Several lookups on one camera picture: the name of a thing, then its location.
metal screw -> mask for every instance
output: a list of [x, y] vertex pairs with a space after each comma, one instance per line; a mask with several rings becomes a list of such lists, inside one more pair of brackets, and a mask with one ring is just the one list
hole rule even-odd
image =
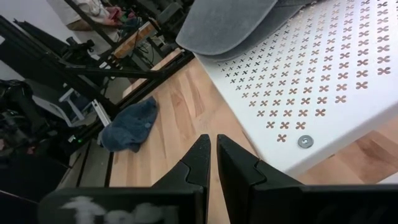
[[305, 135], [301, 136], [298, 139], [297, 143], [300, 147], [307, 149], [313, 145], [313, 139], [311, 138], [311, 136]]

wooden surface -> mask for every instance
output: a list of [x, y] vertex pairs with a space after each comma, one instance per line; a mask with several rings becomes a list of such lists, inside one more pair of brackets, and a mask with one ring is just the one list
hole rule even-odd
[[[256, 155], [224, 99], [197, 59], [152, 93], [159, 114], [138, 153], [115, 153], [112, 187], [151, 186], [170, 170], [200, 134], [211, 139], [208, 223], [229, 223], [218, 177], [216, 135], [226, 134]], [[298, 177], [304, 184], [373, 184], [398, 171], [398, 119], [373, 131]]]
[[122, 45], [120, 45], [113, 52], [113, 55], [117, 58], [123, 58], [126, 54], [133, 50], [139, 41], [144, 39], [146, 35], [150, 34], [153, 30], [155, 30], [155, 27], [150, 22], [146, 22], [142, 27], [139, 28], [137, 32], [135, 32]]

blue cloth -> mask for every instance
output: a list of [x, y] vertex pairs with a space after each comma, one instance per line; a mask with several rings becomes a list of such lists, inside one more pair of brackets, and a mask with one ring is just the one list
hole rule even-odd
[[138, 152], [141, 143], [148, 138], [156, 116], [157, 106], [153, 97], [128, 106], [104, 128], [101, 136], [103, 146], [111, 152], [123, 149]]

blue towel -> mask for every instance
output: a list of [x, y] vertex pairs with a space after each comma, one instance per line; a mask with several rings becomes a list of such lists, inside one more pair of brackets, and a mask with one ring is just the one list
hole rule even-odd
[[104, 128], [101, 136], [103, 146], [111, 152], [123, 149], [138, 152], [141, 143], [148, 138], [156, 116], [157, 106], [153, 97], [128, 106]]

white perforated table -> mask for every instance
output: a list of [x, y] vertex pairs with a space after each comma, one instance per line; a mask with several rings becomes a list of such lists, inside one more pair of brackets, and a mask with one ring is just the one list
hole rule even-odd
[[198, 59], [261, 159], [296, 176], [397, 114], [397, 15], [396, 0], [317, 2], [238, 58]]

